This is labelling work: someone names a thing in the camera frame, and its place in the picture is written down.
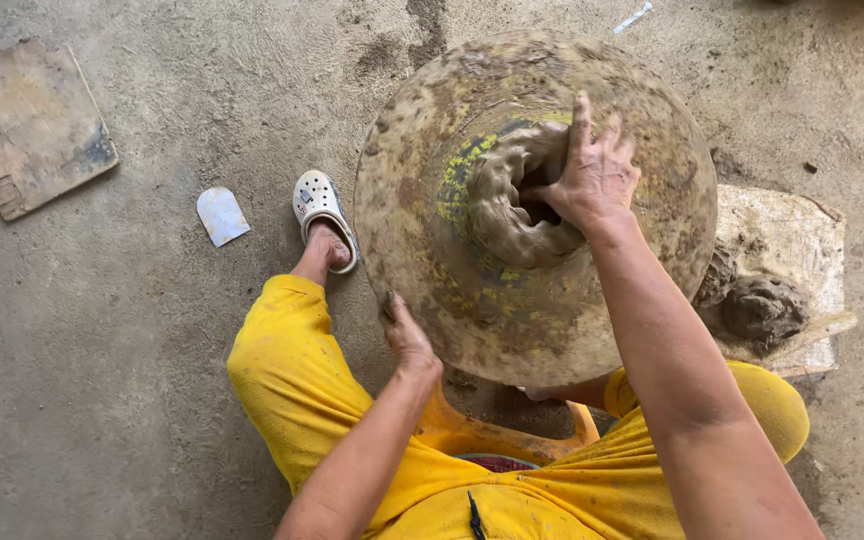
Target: plastic chair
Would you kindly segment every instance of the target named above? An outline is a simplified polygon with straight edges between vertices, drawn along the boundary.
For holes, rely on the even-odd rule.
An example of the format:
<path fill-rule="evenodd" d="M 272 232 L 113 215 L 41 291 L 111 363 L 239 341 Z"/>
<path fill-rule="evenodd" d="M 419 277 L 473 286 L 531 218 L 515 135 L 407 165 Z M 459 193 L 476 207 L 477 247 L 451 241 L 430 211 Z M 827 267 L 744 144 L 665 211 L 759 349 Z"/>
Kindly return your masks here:
<path fill-rule="evenodd" d="M 565 404 L 572 413 L 575 434 L 567 439 L 546 439 L 462 414 L 452 408 L 439 384 L 426 403 L 414 434 L 422 444 L 449 456 L 491 454 L 542 467 L 599 439 L 589 409 L 572 401 Z"/>

